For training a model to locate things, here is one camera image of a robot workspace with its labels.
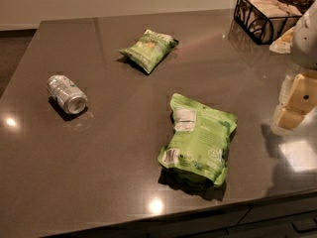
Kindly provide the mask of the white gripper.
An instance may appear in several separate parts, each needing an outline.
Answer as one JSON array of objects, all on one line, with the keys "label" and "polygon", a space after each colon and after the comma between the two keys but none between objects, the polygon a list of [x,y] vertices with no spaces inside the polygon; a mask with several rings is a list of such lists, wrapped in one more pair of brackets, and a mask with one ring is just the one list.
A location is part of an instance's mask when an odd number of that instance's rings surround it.
[{"label": "white gripper", "polygon": [[[291,51],[292,59],[298,65],[317,68],[317,1],[298,20],[295,28],[288,29],[272,42],[269,50],[277,54]],[[274,125],[294,130],[317,106],[317,71],[288,75],[282,83],[278,101]]]}]

